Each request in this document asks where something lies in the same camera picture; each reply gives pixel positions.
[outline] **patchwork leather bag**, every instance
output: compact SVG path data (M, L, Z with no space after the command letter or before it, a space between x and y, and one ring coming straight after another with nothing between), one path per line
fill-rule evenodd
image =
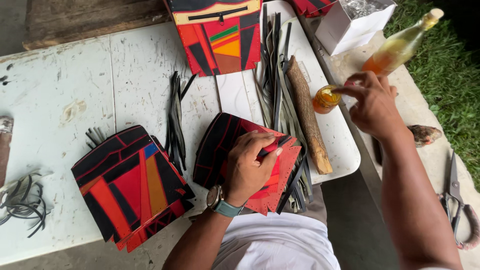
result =
M227 174L228 153L239 136L253 130L257 130L259 133L273 132L276 136L276 140L271 145L258 153L257 160L262 160L264 156L278 147L283 148L268 181L245 204L245 207L267 215L269 210L277 211L278 202L300 153L300 146L292 146L297 140L296 138L228 113L219 113L208 127L198 147L193 181L207 189L216 184L223 184Z
M260 61L262 0L164 0L192 74L212 76L255 68Z
M193 191L140 125L107 138L72 173L103 239L119 250L134 250L193 207Z

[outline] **scissors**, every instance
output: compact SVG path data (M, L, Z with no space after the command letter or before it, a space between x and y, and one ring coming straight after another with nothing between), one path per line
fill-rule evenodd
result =
M459 249L469 250L475 248L480 242L480 222L477 214L473 210L470 204L464 204L462 196L460 196L460 182L458 181L457 172L456 172L456 162L455 162L455 151L452 154L452 163L450 165L450 175L445 181L445 191L439 195L440 202L447 213L448 220L452 224L453 234L455 237L456 246ZM450 208L448 201L454 199L458 203L458 208L456 210L455 216L452 218L450 215ZM471 227L470 238L466 242L461 242L456 239L456 231L458 228L458 223L460 222L460 214L462 210L465 212L467 219Z

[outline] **zipper pull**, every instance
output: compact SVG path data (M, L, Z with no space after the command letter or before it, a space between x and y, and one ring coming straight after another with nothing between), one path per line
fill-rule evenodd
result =
M225 24L224 21L223 21L223 14L219 13L218 15L220 17L220 25L223 26Z

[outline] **glass bottle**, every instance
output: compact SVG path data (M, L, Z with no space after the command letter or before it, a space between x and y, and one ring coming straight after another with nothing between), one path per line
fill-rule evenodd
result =
M371 70L376 75L387 76L408 61L420 46L425 33L437 24L444 15L441 9L432 9L415 25L404 29L389 38L363 64L362 71Z
M312 100L313 110L315 112L327 114L338 105L342 99L342 95L332 93L332 90L335 88L335 85L327 85L318 90Z

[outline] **hand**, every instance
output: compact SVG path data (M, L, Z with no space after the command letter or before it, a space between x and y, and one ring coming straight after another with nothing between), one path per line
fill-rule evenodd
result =
M360 130L380 142L399 136L411 136L413 140L395 106L396 87L388 84L387 77L367 71L355 73L347 81L360 81L360 86L340 87L333 92L358 100L350 109L350 116Z
M222 185L226 202L240 207L268 181L283 149L268 153L262 162L256 159L258 152L274 141L273 133L258 133L257 130L237 138L228 153L227 178Z

